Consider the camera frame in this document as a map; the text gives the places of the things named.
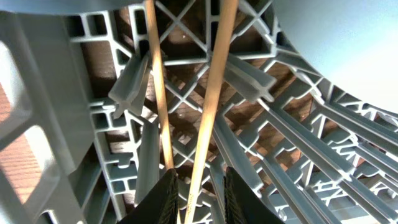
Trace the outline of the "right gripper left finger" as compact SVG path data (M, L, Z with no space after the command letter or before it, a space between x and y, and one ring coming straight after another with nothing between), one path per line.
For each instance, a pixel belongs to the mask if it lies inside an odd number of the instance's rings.
M118 224L177 224L178 183L175 169L169 169L143 201Z

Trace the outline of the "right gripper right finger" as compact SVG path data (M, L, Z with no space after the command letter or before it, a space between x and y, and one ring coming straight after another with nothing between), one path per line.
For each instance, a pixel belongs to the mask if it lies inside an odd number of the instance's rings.
M227 224L284 224L261 202L233 167L226 168L223 183Z

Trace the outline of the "blue plate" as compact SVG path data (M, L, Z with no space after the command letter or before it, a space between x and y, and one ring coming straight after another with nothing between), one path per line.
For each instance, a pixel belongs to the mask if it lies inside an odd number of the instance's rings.
M322 76L397 112L397 1L274 1L293 48Z

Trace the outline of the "wooden chopstick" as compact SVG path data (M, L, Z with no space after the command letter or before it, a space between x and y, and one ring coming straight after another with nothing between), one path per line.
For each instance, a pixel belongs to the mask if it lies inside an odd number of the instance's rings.
M229 54L238 0L223 1L198 132L184 224L192 224Z
M155 97L157 112L160 124L162 147L164 152L165 168L174 168L174 157L172 143L170 139L170 126L165 94L164 74L162 54L160 50L159 33L157 30L157 20L155 16L154 0L144 1L147 18L147 33L149 38L150 54L152 56L152 75L154 79Z

